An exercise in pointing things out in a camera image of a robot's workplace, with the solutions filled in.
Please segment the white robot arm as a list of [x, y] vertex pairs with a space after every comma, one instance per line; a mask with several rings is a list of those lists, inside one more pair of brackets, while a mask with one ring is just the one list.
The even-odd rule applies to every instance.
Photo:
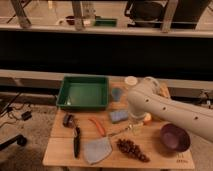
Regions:
[[160, 83], [153, 77], [132, 87], [127, 101], [134, 117], [151, 113], [213, 142], [213, 110], [162, 97]]

